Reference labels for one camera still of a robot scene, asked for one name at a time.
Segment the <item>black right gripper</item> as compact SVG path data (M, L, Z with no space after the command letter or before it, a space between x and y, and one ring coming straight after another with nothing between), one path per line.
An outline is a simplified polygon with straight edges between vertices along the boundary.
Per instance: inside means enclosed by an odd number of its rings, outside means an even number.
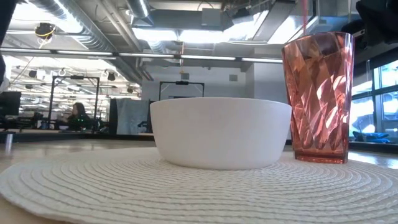
M359 0L356 10L368 44L398 44L398 0Z

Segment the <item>pink chopstick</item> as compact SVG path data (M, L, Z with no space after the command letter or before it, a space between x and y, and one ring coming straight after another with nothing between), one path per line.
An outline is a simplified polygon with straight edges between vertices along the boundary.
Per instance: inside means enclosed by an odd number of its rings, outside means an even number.
M308 0L302 0L302 14L303 14L303 35L307 34L307 18L308 18Z

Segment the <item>red faceted plastic cup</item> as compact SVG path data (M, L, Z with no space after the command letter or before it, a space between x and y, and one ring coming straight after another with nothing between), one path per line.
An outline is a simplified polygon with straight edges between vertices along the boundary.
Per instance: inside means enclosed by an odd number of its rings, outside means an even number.
M282 63L295 158L347 163L354 37L345 32L300 37L282 48Z

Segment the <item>white round bowl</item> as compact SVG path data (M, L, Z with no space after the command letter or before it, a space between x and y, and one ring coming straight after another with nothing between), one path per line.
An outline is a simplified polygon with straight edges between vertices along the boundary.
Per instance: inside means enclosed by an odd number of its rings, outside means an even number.
M177 98L150 105L155 143L166 161L221 170L277 162L291 112L288 104L252 98Z

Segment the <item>blue cloth bundle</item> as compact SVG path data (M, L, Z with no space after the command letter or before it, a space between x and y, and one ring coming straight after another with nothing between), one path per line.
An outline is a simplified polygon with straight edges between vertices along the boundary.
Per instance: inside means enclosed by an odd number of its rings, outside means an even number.
M373 142L378 144L389 143L388 134L386 133L360 133L353 131L354 140L357 142Z

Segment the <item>long ceiling light strip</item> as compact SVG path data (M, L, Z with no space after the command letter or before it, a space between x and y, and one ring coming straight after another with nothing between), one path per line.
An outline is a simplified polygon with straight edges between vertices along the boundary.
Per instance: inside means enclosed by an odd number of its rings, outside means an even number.
M252 62L252 63L282 63L282 59L277 58L253 58L253 57L230 57L214 55L186 55L186 54L146 54L146 53L126 53L126 52L96 52L80 50L55 50L55 49L27 49L0 47L0 52L4 55L21 56L49 56L53 57L86 57L90 59L111 59L117 57L134 58L159 58L159 59L177 59L177 60L214 60L226 62Z

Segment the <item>white round woven placemat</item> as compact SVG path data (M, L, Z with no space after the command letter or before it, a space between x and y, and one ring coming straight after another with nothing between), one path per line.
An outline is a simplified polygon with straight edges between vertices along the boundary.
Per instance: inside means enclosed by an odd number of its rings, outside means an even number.
M82 224L398 224L398 170L302 162L289 152L251 170L176 166L154 148L53 155L0 173L0 195Z

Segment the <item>grey partition cloth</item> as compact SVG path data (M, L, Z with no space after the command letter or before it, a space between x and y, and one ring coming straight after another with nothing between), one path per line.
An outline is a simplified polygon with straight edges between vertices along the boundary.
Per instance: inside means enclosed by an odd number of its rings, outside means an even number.
M142 130L139 124L147 121L149 101L121 98L116 100L116 106L118 110L116 134L138 135Z

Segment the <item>person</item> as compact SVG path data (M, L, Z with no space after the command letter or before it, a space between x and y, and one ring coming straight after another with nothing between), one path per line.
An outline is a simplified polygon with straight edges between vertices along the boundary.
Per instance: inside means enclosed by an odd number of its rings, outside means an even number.
M59 124L68 126L68 130L70 131L82 131L93 127L91 118L87 115L84 105L80 102L72 106L71 115L61 119Z

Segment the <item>black monitor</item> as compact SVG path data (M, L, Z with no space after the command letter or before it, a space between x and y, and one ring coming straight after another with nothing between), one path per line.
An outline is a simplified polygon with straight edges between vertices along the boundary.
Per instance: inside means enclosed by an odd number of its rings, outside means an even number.
M0 115L17 116L21 104L21 92L5 91L0 93Z

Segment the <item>small black frame rig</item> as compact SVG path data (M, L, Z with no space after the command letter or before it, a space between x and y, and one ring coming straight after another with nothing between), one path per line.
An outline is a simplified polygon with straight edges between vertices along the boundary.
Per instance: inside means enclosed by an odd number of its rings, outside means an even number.
M200 93L201 93L201 97L205 97L205 84L204 83L200 83L200 82L188 82L188 81L183 81L183 80L180 80L180 81L175 81L175 82L163 82L163 81L160 81L159 82L159 93L158 93L158 101L160 101L160 100L162 100L162 92L166 89L166 88L164 88L164 89L162 89L162 85L163 84L174 84L174 85L184 85L184 86L188 86L188 85L201 85L201 87L202 87L202 89L201 90L199 90L200 91Z

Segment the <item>silver ventilation duct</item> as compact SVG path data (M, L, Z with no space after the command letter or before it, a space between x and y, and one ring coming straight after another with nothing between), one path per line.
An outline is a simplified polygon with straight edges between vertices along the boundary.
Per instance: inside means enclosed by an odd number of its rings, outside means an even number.
M74 39L89 51L116 51L116 47L74 0L28 0L28 2L53 15L57 19L57 27L65 32L75 33ZM139 68L136 62L130 63L121 57L105 61L129 81L141 83L143 80L150 80L150 76Z

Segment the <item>large black frame rig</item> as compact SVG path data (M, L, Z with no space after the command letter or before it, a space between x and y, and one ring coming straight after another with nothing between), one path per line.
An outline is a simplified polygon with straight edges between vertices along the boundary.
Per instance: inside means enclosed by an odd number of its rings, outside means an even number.
M50 103L49 103L49 112L47 116L47 129L50 129L50 123L51 123L51 117L52 117L52 106L53 106L53 97L54 97L54 90L55 86L58 84L55 84L56 79L61 78L62 80L69 78L71 80L84 80L84 79L89 79L89 80L96 80L96 93L95 93L95 109L94 109L94 115L93 115L93 124L94 128L97 128L98 125L96 125L96 116L97 116L97 109L98 109L98 96L99 96L99 90L100 90L100 78L99 77L85 77L82 75L69 75L69 76L52 76L52 83L51 83L51 91L50 91Z

